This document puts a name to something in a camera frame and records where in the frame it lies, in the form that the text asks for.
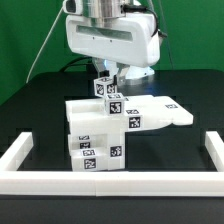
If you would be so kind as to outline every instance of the white platform block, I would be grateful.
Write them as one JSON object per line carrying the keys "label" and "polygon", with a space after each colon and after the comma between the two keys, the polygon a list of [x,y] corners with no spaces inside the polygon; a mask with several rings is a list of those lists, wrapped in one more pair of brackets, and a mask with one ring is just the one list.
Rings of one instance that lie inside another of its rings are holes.
{"label": "white platform block", "polygon": [[0,171],[16,171],[33,147],[32,133],[22,132],[0,159]]}
{"label": "white platform block", "polygon": [[71,100],[66,101],[65,104],[68,121],[69,114],[72,113],[104,111],[104,100],[102,98],[88,100]]}
{"label": "white platform block", "polygon": [[72,150],[72,170],[76,172],[107,170],[108,158],[105,151],[105,148]]}
{"label": "white platform block", "polygon": [[107,116],[103,112],[74,113],[70,115],[71,135],[116,134],[126,130],[124,116]]}

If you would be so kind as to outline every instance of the white frame border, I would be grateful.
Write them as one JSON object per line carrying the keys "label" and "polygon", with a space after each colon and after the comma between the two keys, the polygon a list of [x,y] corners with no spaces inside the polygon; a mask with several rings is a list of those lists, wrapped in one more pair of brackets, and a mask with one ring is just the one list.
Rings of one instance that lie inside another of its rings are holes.
{"label": "white frame border", "polygon": [[0,159],[0,194],[222,197],[224,143],[206,132],[205,145],[218,172],[23,172],[16,170],[33,140],[22,133]]}

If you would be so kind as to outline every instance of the small white cube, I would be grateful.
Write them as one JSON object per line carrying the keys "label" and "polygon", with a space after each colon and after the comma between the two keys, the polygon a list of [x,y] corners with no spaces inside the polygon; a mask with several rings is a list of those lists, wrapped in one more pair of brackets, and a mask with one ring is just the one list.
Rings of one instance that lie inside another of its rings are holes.
{"label": "small white cube", "polygon": [[94,80],[95,96],[104,97],[106,94],[116,93],[117,86],[114,81],[108,77],[102,77]]}
{"label": "small white cube", "polygon": [[107,115],[123,115],[125,98],[122,93],[107,94],[105,97],[105,111]]}
{"label": "small white cube", "polygon": [[105,148],[90,148],[71,151],[73,171],[100,171],[108,169]]}

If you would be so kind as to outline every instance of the black tabletop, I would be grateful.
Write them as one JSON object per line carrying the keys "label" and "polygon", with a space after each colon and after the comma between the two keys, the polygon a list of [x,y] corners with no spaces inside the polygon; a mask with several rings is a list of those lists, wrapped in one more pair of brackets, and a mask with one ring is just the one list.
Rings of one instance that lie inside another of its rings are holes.
{"label": "black tabletop", "polygon": [[[149,83],[120,88],[126,96],[170,96],[194,115],[191,126],[126,133],[126,169],[215,172],[204,140],[206,131],[224,136],[223,83],[224,73],[215,70],[160,71]],[[19,170],[71,171],[65,100],[88,98],[94,98],[93,86],[84,72],[37,75],[0,106],[0,153],[22,131],[32,131],[35,146]],[[223,198],[0,199],[2,223],[222,223],[224,218]]]}

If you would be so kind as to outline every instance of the block tower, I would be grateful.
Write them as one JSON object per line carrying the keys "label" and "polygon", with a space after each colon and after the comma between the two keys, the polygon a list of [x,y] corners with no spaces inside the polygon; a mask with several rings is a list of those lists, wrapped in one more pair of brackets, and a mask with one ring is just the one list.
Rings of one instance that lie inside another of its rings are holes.
{"label": "block tower", "polygon": [[116,76],[94,80],[94,89],[98,99],[66,102],[73,171],[124,169],[125,132],[193,123],[193,116],[169,97],[124,97],[117,92]]}

